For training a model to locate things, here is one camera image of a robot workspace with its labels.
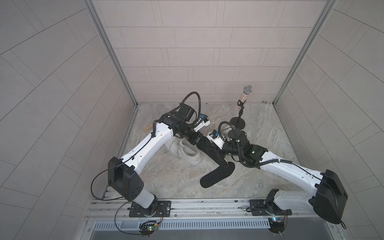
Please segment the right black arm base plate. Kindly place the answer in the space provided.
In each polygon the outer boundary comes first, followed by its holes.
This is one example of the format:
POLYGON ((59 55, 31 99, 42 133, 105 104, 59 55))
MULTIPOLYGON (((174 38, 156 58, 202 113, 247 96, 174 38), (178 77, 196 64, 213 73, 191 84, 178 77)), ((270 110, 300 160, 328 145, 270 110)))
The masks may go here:
POLYGON ((273 201, 250 200, 250 206, 246 208, 247 213, 252 216, 291 216, 292 210, 281 210, 273 201))

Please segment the small wooden block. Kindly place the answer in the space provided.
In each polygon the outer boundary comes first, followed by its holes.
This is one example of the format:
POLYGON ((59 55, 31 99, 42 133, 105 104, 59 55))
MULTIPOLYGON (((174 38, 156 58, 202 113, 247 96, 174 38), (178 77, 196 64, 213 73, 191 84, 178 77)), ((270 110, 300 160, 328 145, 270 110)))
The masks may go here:
POLYGON ((143 129, 144 132, 150 132, 150 131, 152 131, 152 130, 153 130, 153 125, 152 125, 152 124, 146 126, 146 127, 143 129))

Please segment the microphone on black stand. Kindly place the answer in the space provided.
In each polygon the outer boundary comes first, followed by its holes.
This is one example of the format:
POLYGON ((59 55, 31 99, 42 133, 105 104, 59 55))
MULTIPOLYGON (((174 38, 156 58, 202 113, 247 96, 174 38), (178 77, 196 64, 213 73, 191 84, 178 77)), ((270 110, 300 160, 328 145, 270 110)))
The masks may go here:
POLYGON ((237 102, 237 109, 239 110, 239 115, 230 120, 230 123, 237 129, 244 129, 246 126, 245 120, 242 119, 242 115, 244 113, 244 104, 247 101, 247 97, 253 91, 253 87, 251 85, 247 85, 244 87, 243 93, 240 99, 237 102))

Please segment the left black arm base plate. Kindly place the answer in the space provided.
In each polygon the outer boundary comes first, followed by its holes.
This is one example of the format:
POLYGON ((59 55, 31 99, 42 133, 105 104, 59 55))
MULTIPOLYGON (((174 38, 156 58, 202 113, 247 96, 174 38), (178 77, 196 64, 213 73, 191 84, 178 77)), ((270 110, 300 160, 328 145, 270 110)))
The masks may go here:
POLYGON ((171 201, 155 200, 148 208, 132 202, 129 217, 130 218, 151 218, 151 217, 169 217, 171 211, 171 201))

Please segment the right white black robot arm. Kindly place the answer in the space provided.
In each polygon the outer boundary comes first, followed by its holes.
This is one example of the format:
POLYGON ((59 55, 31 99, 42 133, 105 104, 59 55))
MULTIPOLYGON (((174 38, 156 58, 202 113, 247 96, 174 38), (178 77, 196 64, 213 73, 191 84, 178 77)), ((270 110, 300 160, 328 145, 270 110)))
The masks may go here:
POLYGON ((249 212, 288 216, 292 210, 300 210, 314 212, 332 224, 343 224, 348 194, 335 172, 319 172, 285 160, 264 147, 250 144, 246 133, 238 129, 230 130, 227 138, 213 130, 208 139, 221 159, 238 157, 236 161, 244 167, 271 172, 302 189, 299 192, 272 189, 261 204, 251 204, 249 212))

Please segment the right green circuit board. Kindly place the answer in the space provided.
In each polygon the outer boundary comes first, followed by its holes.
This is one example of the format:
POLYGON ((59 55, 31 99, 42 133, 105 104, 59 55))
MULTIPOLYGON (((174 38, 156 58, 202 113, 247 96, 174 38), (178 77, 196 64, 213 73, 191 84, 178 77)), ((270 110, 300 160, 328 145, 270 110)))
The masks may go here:
POLYGON ((286 222, 284 218, 278 217, 278 218, 268 218, 269 221, 269 231, 273 234, 279 234, 282 235, 282 233, 285 231, 286 228, 286 222))

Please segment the black insole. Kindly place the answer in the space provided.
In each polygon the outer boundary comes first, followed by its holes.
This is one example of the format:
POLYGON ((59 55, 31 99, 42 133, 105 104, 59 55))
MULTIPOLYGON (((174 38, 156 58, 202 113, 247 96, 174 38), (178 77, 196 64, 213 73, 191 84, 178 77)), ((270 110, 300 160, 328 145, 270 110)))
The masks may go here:
POLYGON ((196 146, 219 166, 224 168, 228 167, 228 162, 219 154, 219 148, 215 144, 212 144, 207 137, 201 136, 196 142, 196 146))
POLYGON ((227 167, 219 166, 212 172, 203 176, 200 179, 200 184, 203 188, 210 188, 218 182, 228 178, 235 170, 235 164, 233 162, 228 162, 227 167))

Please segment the aluminium mounting rail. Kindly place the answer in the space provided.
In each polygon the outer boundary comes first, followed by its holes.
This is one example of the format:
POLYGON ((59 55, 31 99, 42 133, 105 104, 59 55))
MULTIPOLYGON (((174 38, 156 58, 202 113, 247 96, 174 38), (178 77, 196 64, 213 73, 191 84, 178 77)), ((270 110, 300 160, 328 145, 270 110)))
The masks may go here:
MULTIPOLYGON (((111 202, 92 201, 86 212, 86 220, 177 220, 177 219, 240 219, 240 218, 270 218, 269 216, 252 216, 247 213, 246 208, 250 206, 250 198, 235 199, 171 199, 159 201, 171 201, 171 211, 169 217, 151 217, 151 218, 130 218, 130 208, 132 203, 122 200, 111 202)), ((299 210, 289 207, 286 210, 292 210, 289 217, 315 217, 318 215, 313 211, 299 210)))

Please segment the left green circuit board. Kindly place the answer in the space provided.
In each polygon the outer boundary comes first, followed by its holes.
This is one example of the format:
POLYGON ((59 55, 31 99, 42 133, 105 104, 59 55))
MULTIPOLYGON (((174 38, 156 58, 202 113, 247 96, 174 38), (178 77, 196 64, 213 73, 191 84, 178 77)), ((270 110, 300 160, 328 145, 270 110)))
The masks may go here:
POLYGON ((147 221, 139 226, 139 233, 142 237, 150 237, 155 231, 159 229, 159 223, 157 221, 147 221))

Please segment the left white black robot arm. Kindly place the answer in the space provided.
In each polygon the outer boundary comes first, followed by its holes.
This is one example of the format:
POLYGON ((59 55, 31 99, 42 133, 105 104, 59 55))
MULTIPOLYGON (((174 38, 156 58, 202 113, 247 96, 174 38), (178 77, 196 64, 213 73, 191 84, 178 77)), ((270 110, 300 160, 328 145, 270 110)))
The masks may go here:
POLYGON ((184 130, 196 133, 209 123, 205 115, 198 114, 202 122, 197 128, 190 127, 188 121, 193 115, 191 107, 181 104, 176 110, 166 113, 153 122, 152 132, 134 149, 121 158, 113 157, 108 162, 108 186, 117 191, 122 198, 138 205, 140 212, 151 217, 157 212, 158 198, 144 188, 140 173, 152 156, 162 147, 177 158, 196 166, 201 161, 197 147, 188 143, 186 138, 178 140, 184 130))

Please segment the green circuit board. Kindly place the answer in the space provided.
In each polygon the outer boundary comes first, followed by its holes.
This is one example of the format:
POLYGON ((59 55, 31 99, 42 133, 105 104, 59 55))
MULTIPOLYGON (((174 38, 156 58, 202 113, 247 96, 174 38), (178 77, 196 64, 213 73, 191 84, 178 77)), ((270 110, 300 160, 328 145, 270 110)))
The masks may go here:
POLYGON ((159 223, 157 221, 147 221, 139 226, 139 233, 142 237, 150 237, 155 231, 159 229, 159 223))
POLYGON ((279 234, 282 235, 282 233, 285 231, 286 228, 286 222, 284 218, 278 217, 278 218, 268 218, 269 221, 269 231, 273 234, 279 234))

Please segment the white sneaker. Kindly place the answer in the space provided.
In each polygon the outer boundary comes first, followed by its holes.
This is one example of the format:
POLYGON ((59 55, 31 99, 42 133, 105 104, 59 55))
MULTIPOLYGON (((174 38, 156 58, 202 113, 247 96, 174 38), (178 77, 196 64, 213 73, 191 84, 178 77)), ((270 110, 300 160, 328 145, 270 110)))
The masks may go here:
POLYGON ((190 165, 196 166, 201 162, 200 150, 196 146, 191 145, 186 139, 172 137, 164 146, 170 154, 190 165))
POLYGON ((194 126, 194 131, 197 132, 203 127, 206 127, 210 124, 210 119, 207 115, 201 114, 200 120, 196 123, 196 126, 194 126))

